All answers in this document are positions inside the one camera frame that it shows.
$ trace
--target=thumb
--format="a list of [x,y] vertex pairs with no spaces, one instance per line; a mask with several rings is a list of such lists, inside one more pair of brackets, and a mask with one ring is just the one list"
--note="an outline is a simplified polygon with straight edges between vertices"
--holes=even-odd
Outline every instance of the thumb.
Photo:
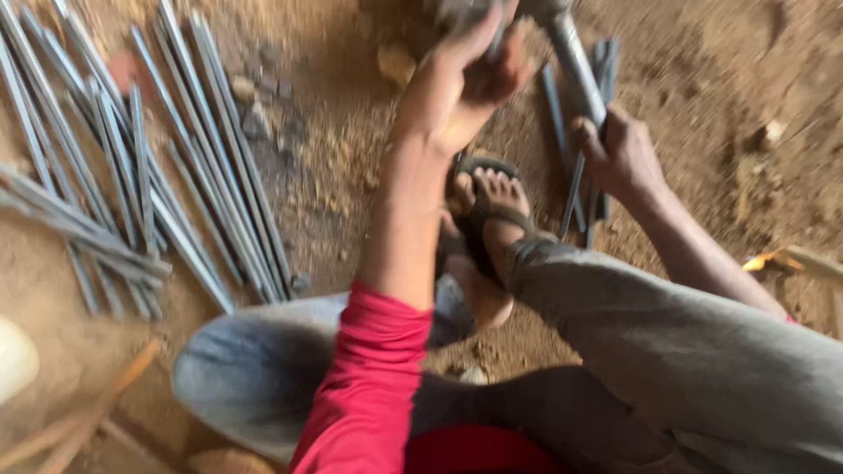
[[606,148],[600,142],[597,127],[585,117],[577,117],[572,121],[574,142],[579,145],[588,162],[602,162],[609,159]]

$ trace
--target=sandy soil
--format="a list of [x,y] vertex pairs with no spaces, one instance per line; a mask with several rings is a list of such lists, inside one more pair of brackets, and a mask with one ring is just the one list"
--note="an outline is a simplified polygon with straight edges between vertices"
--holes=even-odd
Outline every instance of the sandy soil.
[[[38,0],[35,11],[49,22],[47,5]],[[154,0],[76,5],[106,57],[128,48],[130,22],[147,28],[155,13]],[[313,277],[309,294],[347,288],[399,96],[379,75],[377,49],[393,41],[414,48],[419,41],[413,24],[387,0],[179,0],[175,6],[181,12],[197,8],[209,18],[231,71],[255,56],[261,43],[283,51],[274,73],[292,82],[293,98],[271,104],[276,136],[255,144],[259,166],[293,267]],[[838,2],[629,0],[620,6],[591,0],[578,5],[576,16],[586,43],[602,35],[621,38],[618,101],[648,122],[668,182],[736,259],[790,244],[843,258]],[[532,24],[524,27],[533,54],[549,58],[541,33]],[[0,156],[26,164],[8,99],[0,97],[6,109],[0,113]],[[153,105],[148,116],[163,115]],[[784,138],[773,151],[758,152],[752,137],[773,119],[788,125]],[[160,123],[152,127],[160,145],[166,131]],[[567,189],[537,83],[495,115],[476,147],[518,167],[538,221],[558,230]],[[171,182],[179,183],[166,166]],[[596,248],[663,275],[630,215],[617,202],[612,211]],[[92,320],[62,242],[0,211],[0,314],[35,339],[42,363],[38,380],[0,408],[0,450],[91,400],[152,333],[163,335],[166,350],[128,390],[121,408],[186,455],[226,444],[169,394],[175,354],[215,309],[178,257],[168,260],[175,274],[161,298],[163,323],[145,325],[134,315],[126,321]],[[826,285],[806,277],[765,283],[800,322],[830,333]],[[576,362],[562,340],[519,308],[501,330],[432,354],[427,364],[443,372],[479,364],[493,380],[504,380]],[[146,472],[138,464],[113,442],[98,440],[71,471]],[[32,466],[9,472],[29,472]]]

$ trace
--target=red sleeve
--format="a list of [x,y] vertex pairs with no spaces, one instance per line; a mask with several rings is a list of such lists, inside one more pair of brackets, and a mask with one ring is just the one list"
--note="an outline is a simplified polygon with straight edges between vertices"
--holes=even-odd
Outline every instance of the red sleeve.
[[431,314],[352,285],[334,363],[316,391],[292,474],[403,472]]

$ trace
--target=hand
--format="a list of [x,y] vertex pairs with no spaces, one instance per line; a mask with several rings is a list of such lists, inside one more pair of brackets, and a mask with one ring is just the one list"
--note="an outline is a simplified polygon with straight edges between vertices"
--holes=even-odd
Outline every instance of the hand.
[[431,51],[405,91],[394,141],[420,138],[434,156],[451,159],[524,85],[534,67],[524,52],[523,36],[512,31],[501,44],[498,64],[478,64],[489,70],[466,77],[466,69],[489,48],[502,20],[512,21],[517,6],[518,0],[510,0],[504,7],[491,7],[475,28],[446,37]]
[[607,111],[603,143],[589,119],[577,117],[572,123],[574,137],[597,185],[627,208],[658,200],[669,188],[647,124],[616,105],[610,105]]

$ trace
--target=person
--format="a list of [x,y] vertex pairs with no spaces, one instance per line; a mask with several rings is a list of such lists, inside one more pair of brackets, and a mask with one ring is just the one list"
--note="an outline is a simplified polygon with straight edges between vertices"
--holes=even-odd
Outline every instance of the person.
[[[641,122],[612,107],[604,141],[583,118],[572,129],[672,282],[536,232],[504,168],[449,174],[532,73],[510,33],[494,80],[470,90],[505,15],[443,40],[406,90],[351,292],[213,321],[175,363],[178,399],[295,473],[843,471],[843,347],[788,324],[696,223]],[[434,282],[449,180],[491,278],[451,255]],[[427,347],[499,326],[511,297],[582,366],[493,385],[422,373]]]

